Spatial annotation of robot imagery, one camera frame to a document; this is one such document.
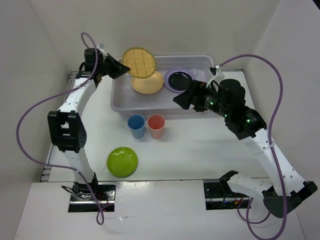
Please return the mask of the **black plate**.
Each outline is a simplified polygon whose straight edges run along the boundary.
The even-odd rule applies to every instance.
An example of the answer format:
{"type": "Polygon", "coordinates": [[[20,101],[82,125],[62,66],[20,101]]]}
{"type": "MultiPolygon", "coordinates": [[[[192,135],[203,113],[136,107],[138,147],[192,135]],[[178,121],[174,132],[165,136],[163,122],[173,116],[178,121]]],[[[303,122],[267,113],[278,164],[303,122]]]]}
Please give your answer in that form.
{"type": "Polygon", "coordinates": [[[177,91],[187,90],[192,82],[192,77],[183,71],[174,72],[168,78],[168,84],[177,91]]]}

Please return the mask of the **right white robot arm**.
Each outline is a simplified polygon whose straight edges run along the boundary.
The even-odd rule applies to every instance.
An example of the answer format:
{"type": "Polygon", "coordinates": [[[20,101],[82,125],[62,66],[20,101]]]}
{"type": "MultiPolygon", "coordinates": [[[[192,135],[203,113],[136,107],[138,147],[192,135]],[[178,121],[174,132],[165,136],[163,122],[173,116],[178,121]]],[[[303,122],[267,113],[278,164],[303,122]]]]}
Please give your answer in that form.
{"type": "Polygon", "coordinates": [[[266,209],[280,219],[318,187],[300,176],[273,139],[268,138],[266,122],[256,110],[246,106],[245,95],[246,90],[235,79],[222,80],[217,89],[194,80],[173,101],[184,110],[190,107],[196,112],[210,110],[223,117],[226,127],[255,155],[268,175],[266,181],[254,180],[230,170],[219,178],[220,193],[225,197],[242,193],[262,200],[266,209]]]}

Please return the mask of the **woven bamboo round plate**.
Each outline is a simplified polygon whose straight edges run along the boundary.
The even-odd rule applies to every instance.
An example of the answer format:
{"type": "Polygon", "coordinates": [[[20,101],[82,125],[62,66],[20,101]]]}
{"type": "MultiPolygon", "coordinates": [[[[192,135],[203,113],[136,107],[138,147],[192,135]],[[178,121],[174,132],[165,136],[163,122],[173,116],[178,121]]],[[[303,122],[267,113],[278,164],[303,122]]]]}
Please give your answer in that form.
{"type": "Polygon", "coordinates": [[[153,54],[142,47],[127,49],[122,55],[122,63],[129,67],[129,74],[138,79],[146,79],[156,71],[156,60],[153,54]]]}

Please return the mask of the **green plate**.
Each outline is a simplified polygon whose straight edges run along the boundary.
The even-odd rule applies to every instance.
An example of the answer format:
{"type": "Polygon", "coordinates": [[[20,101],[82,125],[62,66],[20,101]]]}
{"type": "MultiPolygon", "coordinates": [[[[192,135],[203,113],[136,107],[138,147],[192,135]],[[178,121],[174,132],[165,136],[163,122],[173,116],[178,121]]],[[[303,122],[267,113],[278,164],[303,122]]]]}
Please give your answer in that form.
{"type": "Polygon", "coordinates": [[[118,147],[107,157],[106,168],[117,178],[127,178],[138,168],[137,154],[129,147],[118,147]]]}

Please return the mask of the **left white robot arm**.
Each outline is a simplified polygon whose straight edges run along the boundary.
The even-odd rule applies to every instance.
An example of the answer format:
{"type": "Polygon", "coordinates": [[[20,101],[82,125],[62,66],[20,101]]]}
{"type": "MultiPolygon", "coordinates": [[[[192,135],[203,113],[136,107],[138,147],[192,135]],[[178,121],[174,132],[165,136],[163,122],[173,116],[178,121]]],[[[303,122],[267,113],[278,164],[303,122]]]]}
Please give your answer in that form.
{"type": "Polygon", "coordinates": [[[72,91],[58,110],[48,113],[47,120],[52,144],[57,146],[74,170],[74,186],[69,191],[81,199],[94,200],[99,196],[100,188],[85,153],[87,132],[81,116],[102,77],[116,79],[130,69],[100,46],[86,49],[84,59],[72,91]]]}

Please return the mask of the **blue plastic cup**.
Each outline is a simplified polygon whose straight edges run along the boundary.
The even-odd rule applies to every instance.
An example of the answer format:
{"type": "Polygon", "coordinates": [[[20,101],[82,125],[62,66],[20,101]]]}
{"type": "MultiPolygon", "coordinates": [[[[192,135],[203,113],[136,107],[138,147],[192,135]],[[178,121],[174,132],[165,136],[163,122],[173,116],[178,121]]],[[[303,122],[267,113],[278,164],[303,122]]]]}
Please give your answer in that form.
{"type": "Polygon", "coordinates": [[[145,118],[139,114],[128,118],[127,125],[135,139],[141,139],[145,135],[145,122],[145,118]]]}

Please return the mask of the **orange plastic plate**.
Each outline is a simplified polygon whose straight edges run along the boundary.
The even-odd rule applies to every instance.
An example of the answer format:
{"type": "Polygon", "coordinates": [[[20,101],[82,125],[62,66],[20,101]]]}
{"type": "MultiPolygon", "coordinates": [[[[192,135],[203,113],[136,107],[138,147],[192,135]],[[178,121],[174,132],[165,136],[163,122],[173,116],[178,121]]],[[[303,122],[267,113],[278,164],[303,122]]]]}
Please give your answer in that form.
{"type": "Polygon", "coordinates": [[[144,95],[151,95],[158,92],[164,85],[164,78],[161,73],[155,71],[154,74],[148,78],[137,78],[131,79],[132,88],[144,95]]]}

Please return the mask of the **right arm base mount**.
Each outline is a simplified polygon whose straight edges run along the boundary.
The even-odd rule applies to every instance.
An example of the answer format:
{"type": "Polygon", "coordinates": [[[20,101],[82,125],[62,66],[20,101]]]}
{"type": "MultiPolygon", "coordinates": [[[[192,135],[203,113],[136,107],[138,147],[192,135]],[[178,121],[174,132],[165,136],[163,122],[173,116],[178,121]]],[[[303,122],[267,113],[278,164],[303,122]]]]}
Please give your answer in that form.
{"type": "Polygon", "coordinates": [[[241,204],[240,209],[248,207],[248,196],[242,193],[225,193],[218,181],[204,181],[203,189],[207,211],[237,209],[239,204],[241,204]]]}

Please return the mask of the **lavender plastic plate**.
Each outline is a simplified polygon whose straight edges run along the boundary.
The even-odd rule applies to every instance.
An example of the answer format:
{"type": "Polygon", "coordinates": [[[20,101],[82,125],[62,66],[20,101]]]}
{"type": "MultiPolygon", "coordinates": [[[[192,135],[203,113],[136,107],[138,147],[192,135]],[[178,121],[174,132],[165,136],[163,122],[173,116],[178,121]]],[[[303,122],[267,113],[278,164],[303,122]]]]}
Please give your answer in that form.
{"type": "Polygon", "coordinates": [[[172,92],[176,92],[176,93],[184,92],[184,90],[175,90],[175,89],[173,89],[173,88],[169,85],[169,82],[168,82],[169,76],[170,76],[171,74],[175,73],[175,72],[185,72],[185,73],[189,74],[189,75],[192,77],[193,80],[195,79],[195,76],[194,76],[194,74],[193,74],[190,70],[188,70],[188,69],[186,69],[186,68],[183,68],[183,67],[175,67],[175,68],[172,68],[172,69],[170,69],[169,71],[167,71],[167,72],[165,73],[165,75],[164,75],[164,84],[165,84],[165,86],[166,86],[169,90],[171,90],[172,92]]]}

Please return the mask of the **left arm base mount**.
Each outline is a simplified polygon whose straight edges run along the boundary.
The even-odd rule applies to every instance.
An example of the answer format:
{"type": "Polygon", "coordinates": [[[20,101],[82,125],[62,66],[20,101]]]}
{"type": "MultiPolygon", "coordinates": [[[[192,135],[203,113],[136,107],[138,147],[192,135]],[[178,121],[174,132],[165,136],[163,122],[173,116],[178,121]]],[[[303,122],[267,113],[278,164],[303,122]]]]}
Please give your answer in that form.
{"type": "MultiPolygon", "coordinates": [[[[62,185],[61,188],[70,194],[69,213],[98,212],[99,208],[93,194],[85,184],[74,183],[72,187],[62,185]]],[[[94,186],[93,191],[103,212],[115,211],[116,184],[105,183],[94,186]]]]}

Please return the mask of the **coral plastic cup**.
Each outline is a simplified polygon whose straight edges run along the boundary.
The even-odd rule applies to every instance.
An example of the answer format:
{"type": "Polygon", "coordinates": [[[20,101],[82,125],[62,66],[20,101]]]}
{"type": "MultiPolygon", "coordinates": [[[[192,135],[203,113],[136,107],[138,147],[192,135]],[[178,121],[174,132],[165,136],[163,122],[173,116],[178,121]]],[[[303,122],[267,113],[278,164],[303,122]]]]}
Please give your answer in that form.
{"type": "Polygon", "coordinates": [[[154,139],[159,139],[164,134],[165,118],[159,114],[151,115],[147,119],[147,126],[148,126],[151,137],[154,139]]]}

